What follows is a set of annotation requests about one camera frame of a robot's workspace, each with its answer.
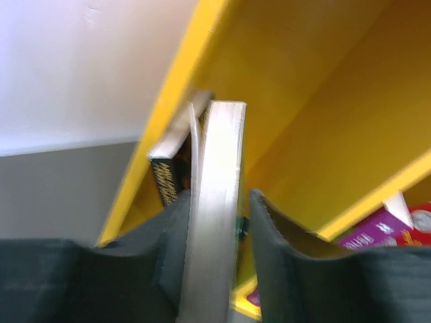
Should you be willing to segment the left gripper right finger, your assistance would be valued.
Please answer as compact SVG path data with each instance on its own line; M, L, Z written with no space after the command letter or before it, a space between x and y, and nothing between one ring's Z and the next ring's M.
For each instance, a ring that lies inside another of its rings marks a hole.
M326 242L250 192L264 322L429 322L430 249L352 251Z

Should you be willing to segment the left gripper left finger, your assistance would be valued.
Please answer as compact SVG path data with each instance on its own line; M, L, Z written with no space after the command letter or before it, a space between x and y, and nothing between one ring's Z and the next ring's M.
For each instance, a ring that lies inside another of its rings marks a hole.
M2 322L175 322L191 194L103 248L1 241Z

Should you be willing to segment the purple paperback book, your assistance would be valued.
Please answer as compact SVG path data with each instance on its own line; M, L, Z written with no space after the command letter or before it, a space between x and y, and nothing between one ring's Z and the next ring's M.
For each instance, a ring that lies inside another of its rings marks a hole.
M333 243L285 216L260 190L250 193L250 211L264 320L336 322L375 310L357 253L394 244L404 222L379 209Z

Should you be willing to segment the red 13-Storey Treehouse book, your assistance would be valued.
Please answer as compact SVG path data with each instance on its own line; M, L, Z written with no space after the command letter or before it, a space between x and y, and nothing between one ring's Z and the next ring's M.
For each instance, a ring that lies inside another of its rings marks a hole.
M403 230L396 239L398 246L430 246L430 203L409 208L413 227Z

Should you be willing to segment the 169-Storey Treehouse book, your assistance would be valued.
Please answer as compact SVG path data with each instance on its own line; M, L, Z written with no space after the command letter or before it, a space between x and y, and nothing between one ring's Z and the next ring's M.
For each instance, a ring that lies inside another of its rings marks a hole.
M147 153L162 204L167 207L191 186L191 134L188 105L203 123L214 98L211 90L194 92L175 113L162 138Z

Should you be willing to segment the green paperback book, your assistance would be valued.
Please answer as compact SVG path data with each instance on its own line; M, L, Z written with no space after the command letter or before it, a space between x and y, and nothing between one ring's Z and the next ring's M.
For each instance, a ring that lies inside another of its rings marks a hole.
M204 129L193 108L191 208L178 322L228 322L242 213L246 103L212 101Z

